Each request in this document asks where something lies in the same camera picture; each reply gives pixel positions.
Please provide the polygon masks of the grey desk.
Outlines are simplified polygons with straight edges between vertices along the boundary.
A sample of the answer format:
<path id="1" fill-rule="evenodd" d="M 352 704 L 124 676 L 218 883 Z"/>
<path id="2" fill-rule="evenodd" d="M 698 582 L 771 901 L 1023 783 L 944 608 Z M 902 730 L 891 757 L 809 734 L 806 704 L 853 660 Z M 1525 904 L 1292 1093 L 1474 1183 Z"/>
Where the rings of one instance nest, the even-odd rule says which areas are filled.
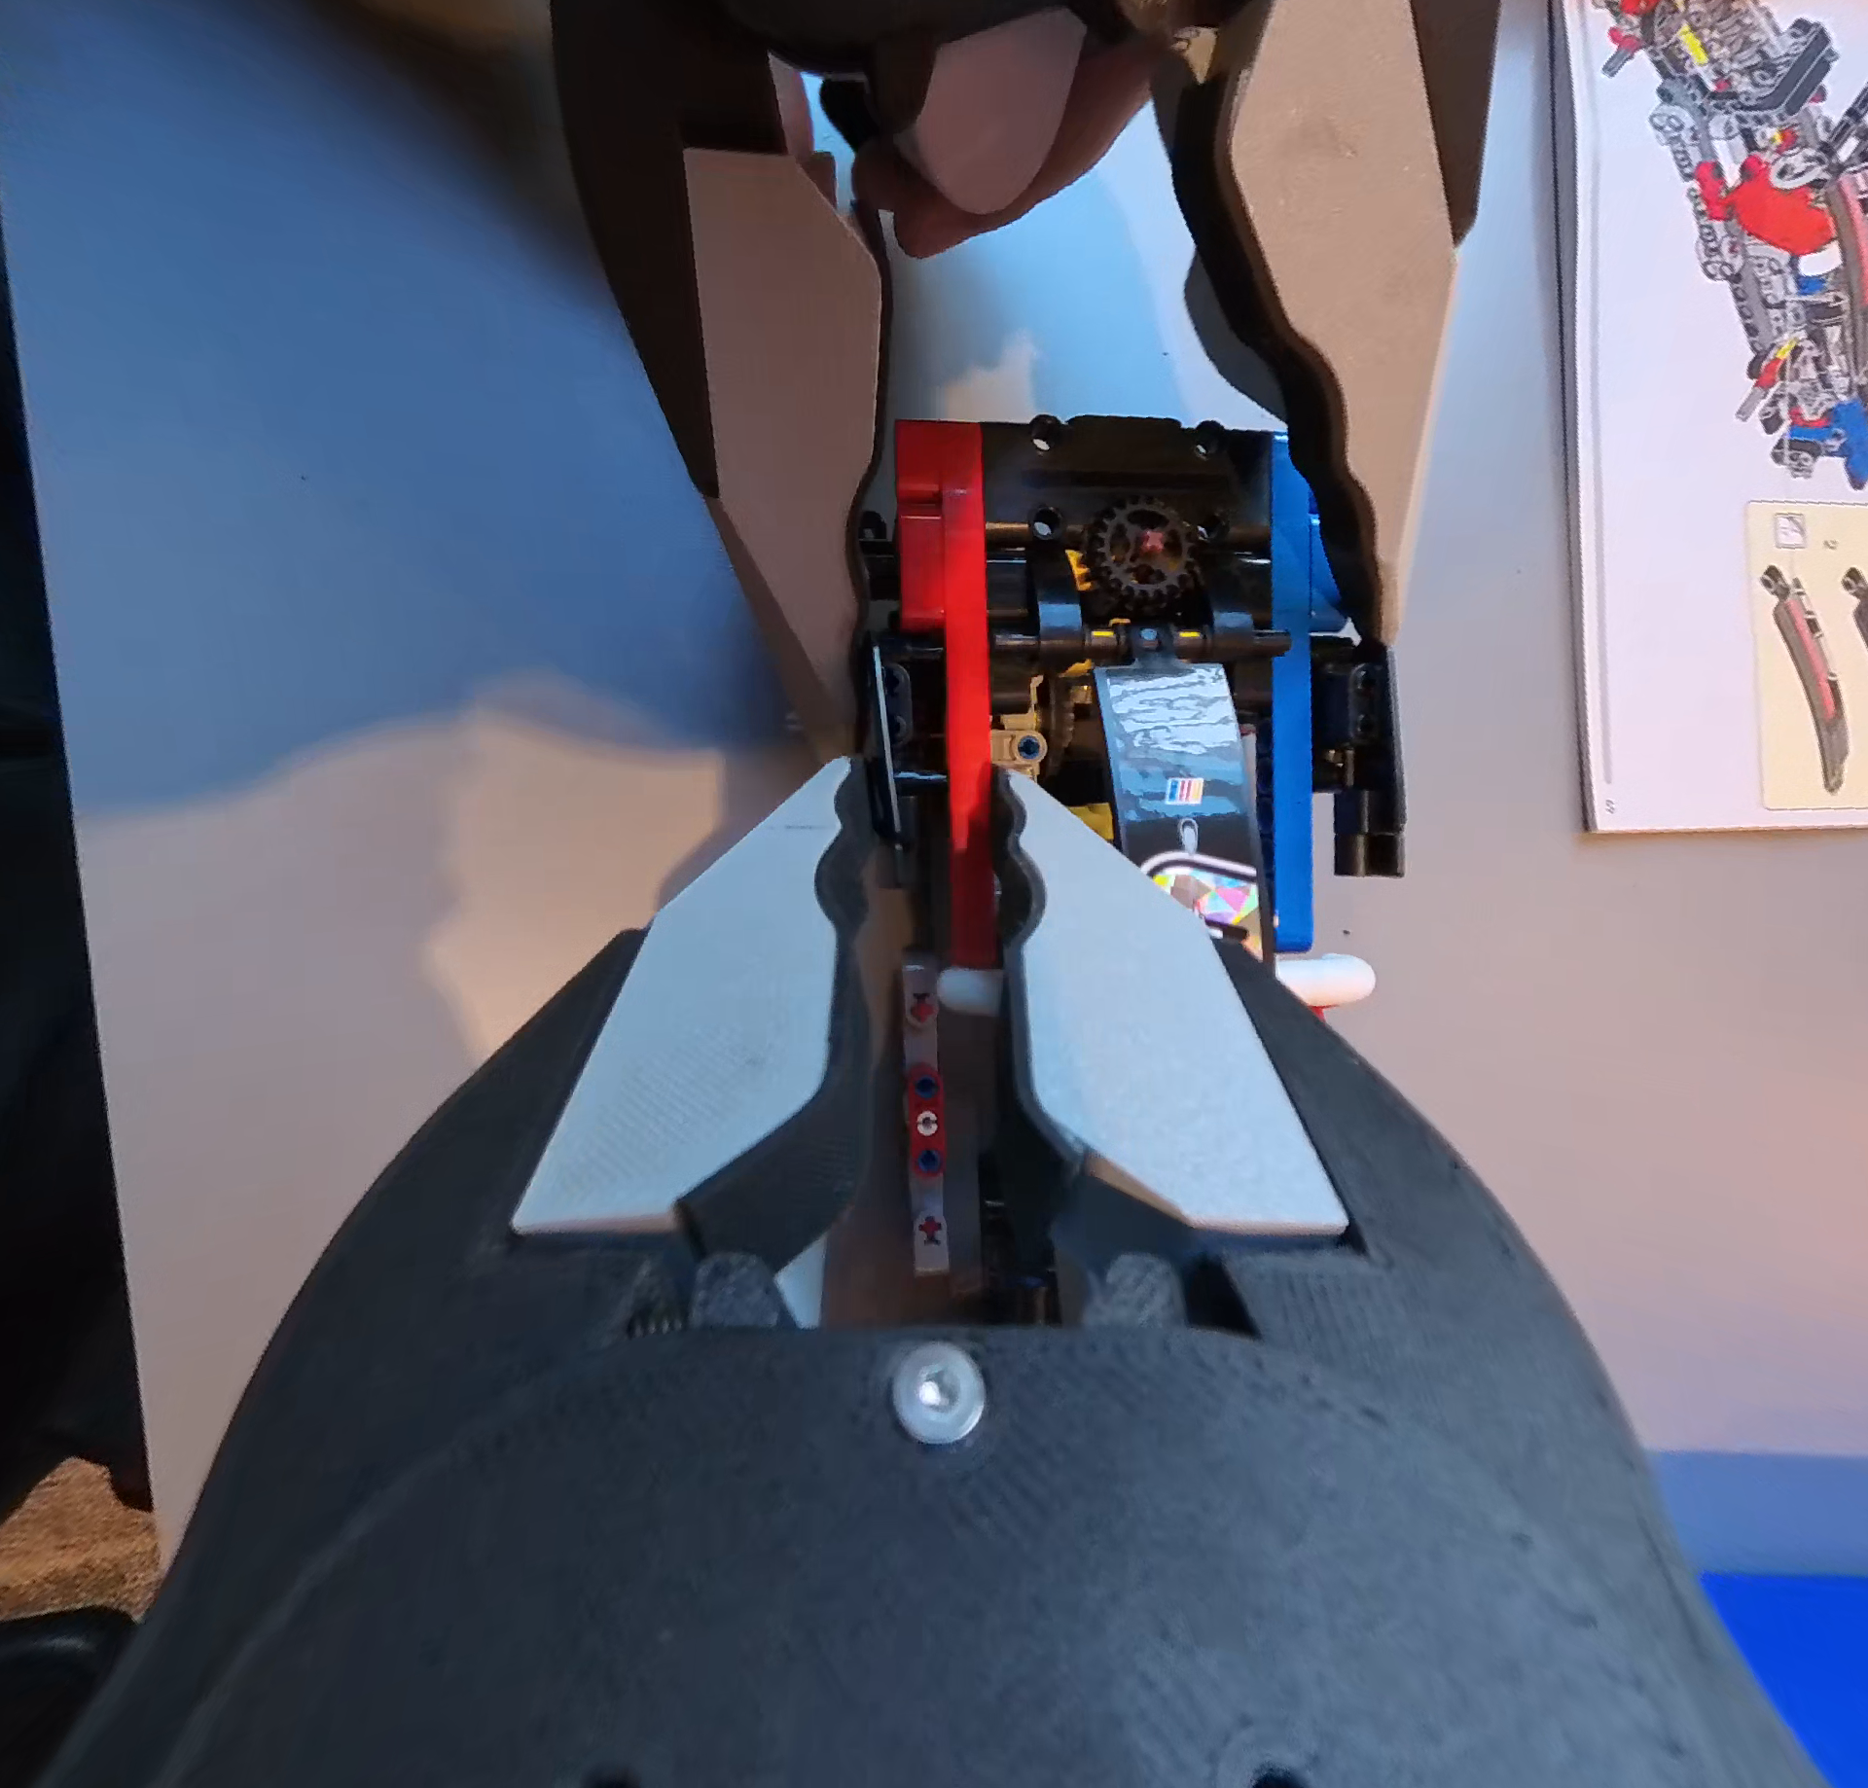
<path id="1" fill-rule="evenodd" d="M 156 1533 L 384 1162 L 809 771 L 538 30 L 3 0 L 3 222 Z M 1580 837 L 1550 53 L 1507 0 L 1340 1031 L 1712 1569 L 1864 1569 L 1864 837 Z"/>

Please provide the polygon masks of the black toy panel with sticker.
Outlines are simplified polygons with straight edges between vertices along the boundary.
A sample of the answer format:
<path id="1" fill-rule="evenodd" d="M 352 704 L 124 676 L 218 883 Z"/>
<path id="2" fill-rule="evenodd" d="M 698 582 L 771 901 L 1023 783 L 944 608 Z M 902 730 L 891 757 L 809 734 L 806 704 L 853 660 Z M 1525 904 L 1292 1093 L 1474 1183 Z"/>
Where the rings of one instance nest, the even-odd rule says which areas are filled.
<path id="1" fill-rule="evenodd" d="M 902 798 L 900 774 L 912 766 L 915 704 L 910 669 L 881 651 L 881 636 L 866 642 L 866 783 L 873 829 L 891 850 L 912 847 L 915 803 Z"/>

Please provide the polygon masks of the toy brick car assembly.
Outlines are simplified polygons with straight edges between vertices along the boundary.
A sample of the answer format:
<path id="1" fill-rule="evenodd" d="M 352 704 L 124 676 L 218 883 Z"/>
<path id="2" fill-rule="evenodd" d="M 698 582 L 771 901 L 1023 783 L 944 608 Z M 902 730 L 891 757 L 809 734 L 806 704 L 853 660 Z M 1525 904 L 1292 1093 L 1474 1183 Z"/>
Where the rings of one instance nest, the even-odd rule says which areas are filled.
<path id="1" fill-rule="evenodd" d="M 859 522 L 866 642 L 912 676 L 898 960 L 900 1217 L 918 1307 L 1058 1318 L 1005 1150 L 996 778 L 1028 775 L 1315 1018 L 1372 991 L 1315 951 L 1334 867 L 1405 871 L 1393 660 L 1348 622 L 1285 435 L 1171 417 L 900 421 Z"/>

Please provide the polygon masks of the open instruction booklet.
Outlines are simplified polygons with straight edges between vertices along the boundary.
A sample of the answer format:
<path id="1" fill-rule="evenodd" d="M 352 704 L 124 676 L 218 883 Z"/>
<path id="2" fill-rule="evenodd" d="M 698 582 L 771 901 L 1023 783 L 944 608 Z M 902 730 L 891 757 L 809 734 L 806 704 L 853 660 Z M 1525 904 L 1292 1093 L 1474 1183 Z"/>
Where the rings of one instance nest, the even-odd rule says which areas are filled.
<path id="1" fill-rule="evenodd" d="M 1550 0 L 1589 824 L 1864 824 L 1864 0 Z"/>

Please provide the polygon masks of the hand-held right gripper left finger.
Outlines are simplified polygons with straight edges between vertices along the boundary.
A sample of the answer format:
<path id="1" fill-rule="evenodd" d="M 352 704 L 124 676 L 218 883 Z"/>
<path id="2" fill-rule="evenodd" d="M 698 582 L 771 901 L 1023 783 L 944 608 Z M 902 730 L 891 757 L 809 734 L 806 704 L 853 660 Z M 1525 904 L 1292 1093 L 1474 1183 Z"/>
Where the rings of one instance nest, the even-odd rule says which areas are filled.
<path id="1" fill-rule="evenodd" d="M 768 1270 L 828 1239 L 873 1136 L 870 856 L 862 766 L 836 757 L 649 922 L 514 1236 L 686 1239 Z"/>

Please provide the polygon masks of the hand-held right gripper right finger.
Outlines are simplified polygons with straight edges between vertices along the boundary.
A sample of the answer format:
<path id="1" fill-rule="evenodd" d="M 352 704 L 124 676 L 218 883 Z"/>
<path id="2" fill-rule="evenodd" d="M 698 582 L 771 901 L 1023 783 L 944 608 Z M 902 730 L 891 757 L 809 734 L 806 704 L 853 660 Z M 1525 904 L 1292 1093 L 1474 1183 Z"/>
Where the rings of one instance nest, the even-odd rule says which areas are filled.
<path id="1" fill-rule="evenodd" d="M 1232 1250 L 1348 1244 L 1227 948 L 1035 778 L 996 778 L 993 824 L 1007 1206 L 1058 1310 L 1125 1258 L 1187 1307 Z"/>

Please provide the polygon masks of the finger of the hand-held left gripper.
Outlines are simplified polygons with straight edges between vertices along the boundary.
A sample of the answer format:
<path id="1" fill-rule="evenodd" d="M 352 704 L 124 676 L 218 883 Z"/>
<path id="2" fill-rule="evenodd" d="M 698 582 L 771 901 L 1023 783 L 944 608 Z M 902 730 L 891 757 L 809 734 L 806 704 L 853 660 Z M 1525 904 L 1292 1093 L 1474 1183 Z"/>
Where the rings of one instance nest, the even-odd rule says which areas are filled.
<path id="1" fill-rule="evenodd" d="M 710 381 L 707 493 L 789 713 L 853 753 L 853 522 L 877 464 L 881 279 L 828 159 L 690 148 L 690 271 Z"/>
<path id="2" fill-rule="evenodd" d="M 1410 0 L 1252 0 L 1175 100 L 1175 204 L 1275 381 L 1356 631 L 1405 622 L 1459 245 Z"/>

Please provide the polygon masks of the person's left hand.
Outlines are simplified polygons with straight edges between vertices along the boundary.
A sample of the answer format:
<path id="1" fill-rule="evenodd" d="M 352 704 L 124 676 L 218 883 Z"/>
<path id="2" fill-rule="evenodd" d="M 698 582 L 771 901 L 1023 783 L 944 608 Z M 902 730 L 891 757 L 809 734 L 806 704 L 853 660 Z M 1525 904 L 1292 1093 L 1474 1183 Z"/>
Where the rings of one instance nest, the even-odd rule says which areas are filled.
<path id="1" fill-rule="evenodd" d="M 1077 184 L 1149 104 L 1168 46 L 1105 32 L 1070 5 L 952 32 L 907 25 L 790 65 L 768 55 L 781 153 L 836 222 L 877 249 L 936 258 Z M 848 183 L 817 138 L 806 75 L 864 115 Z"/>

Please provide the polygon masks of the blue storage bin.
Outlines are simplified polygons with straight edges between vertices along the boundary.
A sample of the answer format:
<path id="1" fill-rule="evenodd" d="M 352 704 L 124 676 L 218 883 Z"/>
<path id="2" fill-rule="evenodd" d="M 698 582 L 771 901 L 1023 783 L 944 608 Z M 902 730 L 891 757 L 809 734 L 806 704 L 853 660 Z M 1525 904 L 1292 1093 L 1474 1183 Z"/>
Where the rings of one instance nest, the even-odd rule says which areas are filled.
<path id="1" fill-rule="evenodd" d="M 1785 1727 L 1832 1784 L 1864 1784 L 1864 1576 L 1704 1573 Z"/>

